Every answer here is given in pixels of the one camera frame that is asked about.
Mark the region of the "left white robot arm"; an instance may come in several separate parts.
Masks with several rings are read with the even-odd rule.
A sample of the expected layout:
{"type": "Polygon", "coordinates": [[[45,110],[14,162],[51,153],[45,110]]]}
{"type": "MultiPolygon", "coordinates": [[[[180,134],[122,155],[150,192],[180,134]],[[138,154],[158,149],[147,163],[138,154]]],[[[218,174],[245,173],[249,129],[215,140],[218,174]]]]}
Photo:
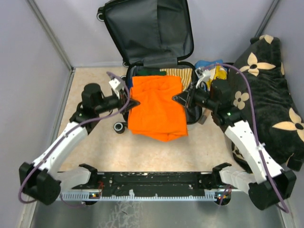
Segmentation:
{"type": "Polygon", "coordinates": [[[32,163],[24,162],[19,167],[20,189],[18,199],[26,204],[22,198],[25,194],[32,198],[30,203],[40,201],[50,205],[62,193],[77,186],[87,186],[92,189],[98,185],[98,170],[87,164],[80,164],[77,168],[59,172],[59,168],[74,150],[102,120],[100,114],[108,112],[106,118],[128,112],[140,104],[130,98],[130,92],[124,83],[112,88],[112,95],[104,96],[99,84],[90,83],[84,86],[81,93],[82,101],[77,105],[62,134],[32,163]]]}

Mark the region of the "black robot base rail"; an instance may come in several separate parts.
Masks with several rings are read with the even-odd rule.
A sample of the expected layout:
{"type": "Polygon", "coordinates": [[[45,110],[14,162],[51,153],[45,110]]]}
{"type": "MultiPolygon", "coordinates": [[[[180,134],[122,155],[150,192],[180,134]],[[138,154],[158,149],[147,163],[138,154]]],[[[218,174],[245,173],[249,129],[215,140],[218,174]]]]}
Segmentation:
{"type": "Polygon", "coordinates": [[[93,181],[74,190],[100,190],[104,197],[204,196],[205,191],[224,188],[211,172],[99,172],[93,181]]]}

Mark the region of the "yellow white striped towel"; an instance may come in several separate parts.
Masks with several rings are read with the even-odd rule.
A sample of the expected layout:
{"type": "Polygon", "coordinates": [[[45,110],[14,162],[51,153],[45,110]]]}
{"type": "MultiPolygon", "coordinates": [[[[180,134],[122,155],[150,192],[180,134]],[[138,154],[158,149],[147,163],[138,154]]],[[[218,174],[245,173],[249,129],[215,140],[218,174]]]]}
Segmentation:
{"type": "Polygon", "coordinates": [[[166,75],[177,76],[181,79],[183,90],[186,90],[190,83],[192,82],[192,72],[191,68],[162,68],[160,71],[165,71],[166,75]]]}

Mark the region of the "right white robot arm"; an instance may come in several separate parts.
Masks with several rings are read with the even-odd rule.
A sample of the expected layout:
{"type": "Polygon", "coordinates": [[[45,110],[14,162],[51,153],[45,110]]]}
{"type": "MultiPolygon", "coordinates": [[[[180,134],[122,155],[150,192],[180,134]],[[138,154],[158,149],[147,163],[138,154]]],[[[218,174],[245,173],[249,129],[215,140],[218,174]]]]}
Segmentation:
{"type": "Polygon", "coordinates": [[[185,108],[197,105],[210,110],[213,122],[238,148],[250,167],[251,173],[239,171],[228,163],[216,166],[212,171],[216,187],[231,185],[241,190],[259,210],[277,205],[285,213],[289,212],[284,200],[291,196],[296,175],[291,170],[285,171],[259,142],[248,121],[232,104],[228,81],[214,80],[208,92],[192,83],[172,100],[185,108]]]}

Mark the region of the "light blue Pikachu shirt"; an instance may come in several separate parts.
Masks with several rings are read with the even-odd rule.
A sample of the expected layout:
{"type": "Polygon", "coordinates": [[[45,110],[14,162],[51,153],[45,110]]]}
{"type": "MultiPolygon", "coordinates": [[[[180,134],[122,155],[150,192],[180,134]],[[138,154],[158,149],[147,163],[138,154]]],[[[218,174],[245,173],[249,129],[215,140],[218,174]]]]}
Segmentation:
{"type": "Polygon", "coordinates": [[[227,79],[228,70],[222,66],[223,61],[221,59],[215,61],[205,61],[200,60],[195,64],[195,69],[201,67],[203,69],[208,69],[211,72],[211,77],[207,82],[197,81],[196,88],[203,88],[205,90],[210,90],[211,83],[215,79],[227,79]]]}

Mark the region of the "dark green cloth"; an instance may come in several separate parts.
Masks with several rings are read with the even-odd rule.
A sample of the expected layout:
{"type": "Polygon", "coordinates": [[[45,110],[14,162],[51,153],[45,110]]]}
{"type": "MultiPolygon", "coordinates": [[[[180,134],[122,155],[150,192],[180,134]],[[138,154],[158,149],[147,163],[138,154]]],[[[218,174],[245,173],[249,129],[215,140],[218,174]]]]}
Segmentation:
{"type": "Polygon", "coordinates": [[[163,76],[165,72],[161,72],[160,70],[148,70],[142,69],[137,72],[137,76],[163,76]]]}

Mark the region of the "orange cloth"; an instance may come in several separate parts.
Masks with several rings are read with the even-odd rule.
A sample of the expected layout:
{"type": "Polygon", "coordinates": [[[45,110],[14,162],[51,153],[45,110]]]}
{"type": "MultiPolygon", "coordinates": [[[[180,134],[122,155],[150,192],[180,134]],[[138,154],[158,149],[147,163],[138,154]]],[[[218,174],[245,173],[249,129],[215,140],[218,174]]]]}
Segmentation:
{"type": "Polygon", "coordinates": [[[140,104],[129,112],[128,129],[162,142],[188,136],[185,109],[172,100],[182,89],[177,76],[135,76],[131,98],[140,104]]]}

